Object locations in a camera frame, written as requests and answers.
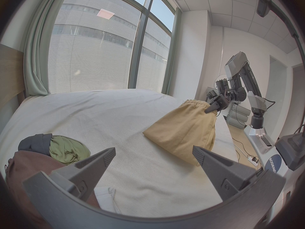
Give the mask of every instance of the wooden headboard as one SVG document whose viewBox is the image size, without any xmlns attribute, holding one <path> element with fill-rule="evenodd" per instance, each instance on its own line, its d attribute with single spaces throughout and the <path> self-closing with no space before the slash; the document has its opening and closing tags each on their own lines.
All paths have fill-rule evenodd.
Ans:
<svg viewBox="0 0 305 229">
<path fill-rule="evenodd" d="M 0 108 L 16 95 L 21 102 L 24 90 L 23 52 L 0 44 Z"/>
</svg>

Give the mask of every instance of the power strip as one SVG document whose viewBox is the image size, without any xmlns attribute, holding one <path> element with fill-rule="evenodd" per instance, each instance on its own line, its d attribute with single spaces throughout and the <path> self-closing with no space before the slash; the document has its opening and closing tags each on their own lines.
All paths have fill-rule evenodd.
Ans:
<svg viewBox="0 0 305 229">
<path fill-rule="evenodd" d="M 254 162 L 254 161 L 252 160 L 252 157 L 251 157 L 251 156 L 248 158 L 248 160 L 249 160 L 255 167 L 258 166 L 258 163 Z"/>
</svg>

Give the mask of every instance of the blue sky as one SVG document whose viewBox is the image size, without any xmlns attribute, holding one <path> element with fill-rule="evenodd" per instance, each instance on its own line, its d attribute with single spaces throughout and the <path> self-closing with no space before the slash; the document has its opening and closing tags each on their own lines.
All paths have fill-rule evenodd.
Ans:
<svg viewBox="0 0 305 229">
<path fill-rule="evenodd" d="M 144 5 L 145 0 L 136 0 Z M 166 27 L 172 31 L 174 15 L 161 0 L 153 0 L 150 10 Z"/>
</svg>

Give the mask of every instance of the white bed sheet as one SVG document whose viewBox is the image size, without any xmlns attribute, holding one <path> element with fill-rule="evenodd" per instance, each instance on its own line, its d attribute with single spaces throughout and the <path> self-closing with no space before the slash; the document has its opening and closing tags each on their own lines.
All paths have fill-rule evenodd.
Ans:
<svg viewBox="0 0 305 229">
<path fill-rule="evenodd" d="M 109 90 L 29 97 L 0 135 L 1 173 L 20 141 L 37 133 L 64 135 L 83 142 L 95 154 L 116 147 L 116 157 L 97 187 L 116 189 L 122 214 L 177 216 L 222 200 L 201 167 L 165 151 L 142 132 L 183 100 L 150 90 Z M 216 120 L 213 152 L 237 161 L 227 124 Z"/>
</svg>

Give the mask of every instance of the blue oval logo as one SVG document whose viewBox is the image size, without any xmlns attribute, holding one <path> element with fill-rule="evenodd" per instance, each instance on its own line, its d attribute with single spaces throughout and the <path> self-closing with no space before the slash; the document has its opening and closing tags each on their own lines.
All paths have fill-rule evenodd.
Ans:
<svg viewBox="0 0 305 229">
<path fill-rule="evenodd" d="M 282 164 L 282 158 L 280 155 L 273 155 L 269 158 L 265 165 L 265 170 L 272 170 L 277 173 Z"/>
</svg>

